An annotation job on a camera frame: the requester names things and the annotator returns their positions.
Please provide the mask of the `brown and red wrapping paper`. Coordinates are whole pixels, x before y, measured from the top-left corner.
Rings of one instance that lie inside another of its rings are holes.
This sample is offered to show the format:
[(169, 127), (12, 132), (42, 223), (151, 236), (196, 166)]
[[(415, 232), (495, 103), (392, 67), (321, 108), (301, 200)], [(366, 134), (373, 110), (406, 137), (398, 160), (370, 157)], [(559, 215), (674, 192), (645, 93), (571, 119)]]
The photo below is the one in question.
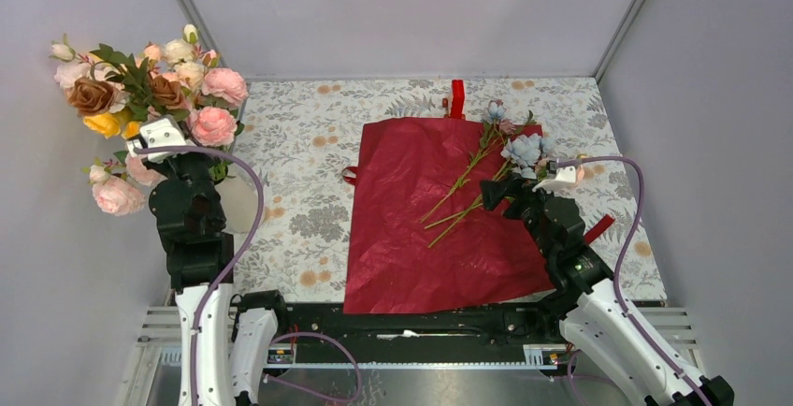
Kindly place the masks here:
[(500, 145), (471, 162), (483, 130), (442, 118), (364, 126), (345, 313), (440, 312), (552, 289), (524, 227), (481, 207), (480, 181), (504, 165)]

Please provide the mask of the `brown rose stem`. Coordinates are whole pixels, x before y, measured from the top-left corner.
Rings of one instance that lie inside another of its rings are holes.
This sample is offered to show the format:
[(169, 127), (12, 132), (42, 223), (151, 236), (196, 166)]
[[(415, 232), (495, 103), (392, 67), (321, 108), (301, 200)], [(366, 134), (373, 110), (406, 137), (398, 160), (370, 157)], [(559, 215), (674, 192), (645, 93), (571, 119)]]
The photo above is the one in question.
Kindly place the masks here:
[(183, 121), (190, 115), (190, 89), (179, 79), (158, 74), (150, 58), (137, 61), (132, 54), (100, 43), (82, 61), (88, 65), (88, 73), (65, 90), (66, 102), (81, 118), (115, 108), (129, 110), (136, 121), (163, 115)]

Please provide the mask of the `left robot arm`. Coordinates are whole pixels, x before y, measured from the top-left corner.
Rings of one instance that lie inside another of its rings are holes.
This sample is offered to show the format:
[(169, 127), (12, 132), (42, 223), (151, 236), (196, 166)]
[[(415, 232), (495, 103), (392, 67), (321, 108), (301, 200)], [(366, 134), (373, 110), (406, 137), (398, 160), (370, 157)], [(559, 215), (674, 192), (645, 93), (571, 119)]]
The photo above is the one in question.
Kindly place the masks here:
[(180, 316), (181, 405), (257, 405), (267, 350), (289, 332), (277, 290), (252, 293), (228, 315), (233, 266), (241, 256), (227, 233), (210, 167), (222, 152), (173, 153), (151, 168), (166, 176), (149, 207), (166, 252), (166, 270)]

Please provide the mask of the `pink rose stem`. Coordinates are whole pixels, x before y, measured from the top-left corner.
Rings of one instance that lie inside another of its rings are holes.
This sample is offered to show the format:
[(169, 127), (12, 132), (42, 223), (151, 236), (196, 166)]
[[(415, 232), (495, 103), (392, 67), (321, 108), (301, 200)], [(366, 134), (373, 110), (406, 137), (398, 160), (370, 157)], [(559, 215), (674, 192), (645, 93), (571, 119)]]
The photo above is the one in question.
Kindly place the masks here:
[(193, 139), (207, 147), (231, 145), (238, 129), (236, 118), (227, 109), (215, 107), (192, 111), (186, 122)]

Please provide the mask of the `brown paper bouquet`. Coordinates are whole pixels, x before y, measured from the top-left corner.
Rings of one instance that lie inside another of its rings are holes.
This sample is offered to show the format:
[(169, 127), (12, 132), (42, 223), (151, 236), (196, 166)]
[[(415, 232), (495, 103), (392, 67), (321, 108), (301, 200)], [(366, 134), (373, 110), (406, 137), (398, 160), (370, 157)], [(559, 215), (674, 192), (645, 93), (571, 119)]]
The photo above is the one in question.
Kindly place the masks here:
[(442, 218), (434, 218), (457, 193), (473, 189), (477, 175), (483, 175), (486, 180), (502, 181), (510, 177), (521, 177), (539, 182), (561, 168), (551, 160), (555, 150), (554, 142), (539, 129), (532, 112), (527, 114), (523, 122), (516, 123), (507, 117), (503, 101), (492, 99), (483, 110), (481, 126), (476, 149), (466, 154), (466, 167), (449, 185), (446, 193), (420, 219), (424, 229), (440, 225), (444, 227), (427, 244), (429, 248), (435, 247), (473, 211), (483, 209), (481, 194), (478, 194), (458, 210)]

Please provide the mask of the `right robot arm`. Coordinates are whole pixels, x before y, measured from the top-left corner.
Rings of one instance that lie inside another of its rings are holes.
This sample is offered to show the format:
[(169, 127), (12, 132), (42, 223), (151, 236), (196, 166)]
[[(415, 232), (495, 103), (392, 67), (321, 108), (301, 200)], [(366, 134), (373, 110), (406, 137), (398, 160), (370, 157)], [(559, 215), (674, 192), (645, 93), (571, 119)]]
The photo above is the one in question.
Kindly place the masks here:
[(537, 244), (555, 291), (540, 302), (538, 333), (587, 355), (634, 405), (731, 405), (735, 392), (687, 362), (642, 312), (618, 293), (615, 274), (584, 239), (576, 201), (511, 175), (481, 181), (483, 206), (518, 220)]

